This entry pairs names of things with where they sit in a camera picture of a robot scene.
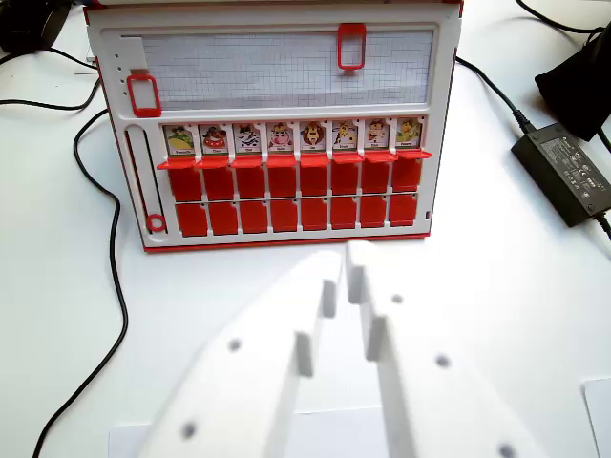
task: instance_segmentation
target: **screw hole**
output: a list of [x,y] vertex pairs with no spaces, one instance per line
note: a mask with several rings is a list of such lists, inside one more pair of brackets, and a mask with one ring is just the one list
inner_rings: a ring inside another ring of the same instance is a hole
[[242,347],[242,341],[240,339],[233,339],[229,341],[229,351],[238,351]]
[[448,358],[446,355],[439,355],[439,356],[437,356],[437,358],[435,359],[435,362],[440,367],[443,367],[443,368],[450,367],[450,358]]
[[193,423],[193,422],[188,422],[188,423],[185,423],[185,424],[182,426],[182,430],[180,431],[180,433],[182,434],[182,438],[183,438],[185,441],[188,441],[188,440],[189,440],[189,439],[191,439],[193,436],[195,436],[195,433],[196,433],[196,431],[197,431],[197,430],[198,430],[198,429],[197,429],[197,427],[196,427],[195,423]]
[[516,458],[514,448],[508,444],[503,444],[498,448],[498,454],[503,458]]

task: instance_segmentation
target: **black cable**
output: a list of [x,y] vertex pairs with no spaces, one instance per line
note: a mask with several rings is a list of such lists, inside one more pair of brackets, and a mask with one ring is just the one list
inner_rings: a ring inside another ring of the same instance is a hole
[[465,67],[467,67],[469,70],[477,73],[479,75],[479,77],[481,79],[484,80],[484,82],[490,86],[490,89],[492,89],[493,91],[495,91],[495,93],[503,100],[503,102],[505,102],[507,104],[507,106],[511,109],[512,114],[514,115],[514,118],[517,121],[517,124],[519,125],[519,128],[522,130],[522,132],[524,134],[529,134],[532,131],[535,130],[535,127],[533,126],[533,124],[531,124],[531,121],[529,121],[526,116],[524,115],[523,112],[521,112],[516,105],[514,105],[514,103],[509,99],[509,97],[507,95],[505,95],[504,92],[502,92],[495,83],[493,83],[490,78],[483,72],[481,71],[478,67],[476,67],[474,64],[472,64],[471,62],[467,62],[465,59],[461,58],[461,57],[456,57],[456,62],[458,62],[460,65],[463,65]]
[[611,141],[609,141],[607,135],[604,134],[602,128],[599,129],[598,135],[602,144],[606,147],[607,150],[609,150],[609,153],[611,153]]
[[607,218],[605,217],[604,213],[597,214],[596,216],[594,216],[594,219],[599,222],[600,227],[611,240],[611,224],[609,224],[609,221],[607,221]]
[[[82,65],[83,67],[87,67],[87,68],[90,68],[90,69],[97,70],[97,67],[95,65],[87,64],[87,63],[85,63],[83,61],[80,61],[77,58],[72,57],[71,55],[69,55],[69,54],[67,54],[67,53],[65,53],[63,51],[57,50],[55,48],[48,48],[48,49],[42,50],[42,51],[54,52],[55,54],[61,55],[63,57],[66,57],[67,59],[70,59],[73,62],[76,62],[77,64]],[[31,52],[14,52],[13,54],[5,55],[4,57],[2,57],[0,59],[0,65],[4,64],[5,62],[9,62],[10,60],[13,60],[16,57],[21,57],[22,55],[26,55],[26,54],[30,54],[30,53]]]
[[531,7],[526,5],[522,0],[516,0],[516,3],[520,5],[521,7],[523,7],[525,10],[527,10],[528,12],[530,12],[537,19],[540,19],[541,21],[543,21],[548,26],[555,27],[556,29],[560,29],[561,31],[570,31],[572,33],[596,33],[599,31],[604,31],[604,27],[596,27],[594,29],[578,29],[576,27],[564,26],[560,24],[560,22],[556,22],[553,19],[550,19],[549,17],[544,16],[540,12],[533,10]]
[[38,441],[36,441],[36,447],[34,448],[34,452],[32,454],[32,458],[38,458],[40,455],[40,450],[42,449],[43,443],[45,442],[45,438],[49,433],[49,430],[52,428],[55,421],[64,413],[64,411],[78,398],[78,396],[85,390],[87,385],[97,376],[97,374],[104,368],[106,363],[108,363],[113,355],[123,342],[125,338],[125,334],[127,333],[127,327],[129,324],[129,316],[127,313],[127,306],[125,305],[125,298],[123,297],[123,292],[121,291],[121,283],[118,277],[118,272],[116,270],[116,257],[115,257],[115,240],[116,240],[116,226],[118,224],[118,217],[121,212],[121,203],[117,196],[115,196],[108,189],[99,184],[95,178],[93,178],[87,169],[83,165],[83,162],[80,159],[80,155],[78,153],[78,141],[83,136],[83,134],[91,127],[94,122],[96,122],[100,117],[104,116],[108,113],[108,109],[102,110],[94,117],[92,117],[87,123],[78,131],[76,137],[74,138],[73,150],[74,150],[74,158],[76,159],[76,164],[78,168],[83,173],[85,178],[87,178],[93,186],[95,186],[100,192],[108,196],[115,203],[115,214],[113,215],[113,223],[111,224],[111,233],[110,233],[110,241],[109,241],[109,259],[111,264],[111,271],[113,273],[113,283],[115,284],[116,298],[118,299],[119,306],[121,308],[121,315],[123,316],[123,325],[121,326],[121,332],[116,338],[115,344],[108,351],[106,356],[102,359],[102,361],[97,365],[94,371],[85,379],[85,381],[76,389],[73,395],[66,401],[49,419],[47,424],[42,429],[40,436],[38,436]]
[[77,110],[82,110],[83,108],[87,107],[90,103],[92,103],[92,100],[94,99],[94,95],[97,92],[97,88],[99,88],[100,83],[101,83],[101,81],[98,78],[97,81],[94,84],[94,88],[92,89],[91,93],[89,94],[89,97],[87,97],[87,100],[85,100],[80,105],[74,105],[74,106],[53,105],[51,103],[33,102],[31,100],[20,100],[18,98],[12,98],[12,99],[8,99],[8,100],[0,100],[0,105],[29,105],[31,107],[48,108],[50,110],[61,110],[61,111],[64,111],[64,112],[75,112]]
[[56,54],[59,54],[59,55],[62,55],[62,56],[64,56],[64,57],[66,57],[67,59],[72,60],[73,62],[76,62],[77,64],[82,65],[83,67],[87,67],[88,69],[94,69],[94,70],[97,70],[97,67],[96,67],[95,65],[90,65],[90,64],[88,64],[88,63],[86,63],[86,62],[83,62],[83,61],[81,61],[81,60],[78,60],[78,59],[76,59],[76,58],[72,57],[71,55],[66,54],[65,52],[60,51],[60,50],[57,50],[57,49],[55,49],[55,48],[48,48],[48,49],[46,49],[45,51],[48,51],[48,52],[54,52],[54,53],[56,53]]
[[22,55],[26,55],[26,54],[29,54],[29,52],[14,52],[13,54],[7,54],[0,59],[0,65],[4,64],[5,62],[9,62],[10,60],[13,60],[14,58],[21,57]]

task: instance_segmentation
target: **paper sheet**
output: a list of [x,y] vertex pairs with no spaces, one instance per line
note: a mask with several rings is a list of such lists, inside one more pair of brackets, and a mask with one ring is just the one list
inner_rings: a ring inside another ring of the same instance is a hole
[[[146,35],[142,43],[164,110],[427,99],[432,31],[368,31],[365,67],[353,72],[338,67],[329,32]],[[344,62],[359,60],[360,49],[348,41]]]
[[[148,425],[113,427],[108,458],[136,458]],[[297,413],[285,458],[388,458],[381,408]]]

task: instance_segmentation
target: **grid card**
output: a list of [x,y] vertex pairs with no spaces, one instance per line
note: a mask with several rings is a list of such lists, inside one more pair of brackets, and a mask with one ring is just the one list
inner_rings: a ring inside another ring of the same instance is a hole
[[[165,111],[427,101],[432,31],[368,31],[365,67],[356,72],[338,67],[336,33],[145,35],[142,41]],[[354,45],[345,43],[344,51]]]

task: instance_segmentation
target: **red plastic tab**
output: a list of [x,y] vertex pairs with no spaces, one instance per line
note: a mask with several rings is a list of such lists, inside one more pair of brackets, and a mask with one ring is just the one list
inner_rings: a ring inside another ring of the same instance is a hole
[[[344,65],[342,62],[342,44],[349,35],[361,37],[361,62],[354,65]],[[365,44],[367,41],[367,27],[365,24],[340,24],[337,30],[337,65],[342,70],[359,70],[365,67]]]
[[361,188],[365,194],[386,193],[390,166],[386,162],[363,162]]
[[[134,97],[134,81],[150,81],[153,85],[153,93],[155,94],[155,108],[139,108]],[[127,89],[130,92],[132,100],[132,109],[137,117],[160,117],[161,116],[161,100],[159,100],[159,91],[157,89],[157,81],[148,73],[130,74],[127,77]]]
[[229,165],[229,157],[227,156],[209,156],[194,164],[196,169],[221,169]]
[[267,232],[267,207],[260,200],[240,202],[240,216],[245,234]]
[[356,202],[354,198],[333,198],[331,200],[331,227],[333,229],[354,229],[356,223]]
[[302,167],[327,167],[329,160],[327,153],[302,153]]
[[361,197],[361,227],[384,227],[386,202],[382,196]]
[[392,191],[414,192],[418,190],[422,174],[422,159],[399,158],[392,166]]
[[270,155],[267,158],[267,168],[293,167],[297,163],[294,155]]
[[238,212],[231,202],[210,203],[208,212],[215,236],[238,234]]
[[244,155],[244,156],[236,156],[236,160],[234,160],[231,166],[234,169],[250,169],[252,167],[261,167],[263,164],[263,160],[259,155]]
[[273,198],[294,198],[297,191],[295,167],[267,169],[269,194]]
[[327,171],[327,167],[305,167],[302,162],[299,171],[302,196],[325,196],[327,194]]
[[418,201],[411,194],[399,194],[390,197],[390,225],[413,226],[416,218]]
[[327,203],[322,198],[302,198],[302,226],[305,231],[327,229]]
[[431,153],[426,151],[418,150],[400,150],[397,149],[397,155],[404,159],[428,159],[432,157]]
[[270,201],[271,224],[274,232],[297,231],[297,205],[291,199]]
[[199,203],[183,203],[176,206],[180,231],[183,237],[208,235],[208,218],[206,211]]
[[359,180],[357,164],[333,163],[331,165],[331,190],[333,195],[356,194]]
[[263,167],[236,169],[240,198],[265,197],[265,172]]
[[356,164],[363,162],[363,157],[356,151],[341,151],[333,153],[333,160],[338,164]]
[[177,202],[201,200],[200,172],[193,169],[168,170],[170,186]]
[[365,151],[365,159],[369,162],[394,162],[397,156],[390,150]]
[[160,170],[179,170],[190,169],[195,165],[195,158],[189,157],[168,157],[168,160],[157,166]]
[[231,169],[204,169],[203,183],[208,200],[231,200],[233,198],[233,174]]

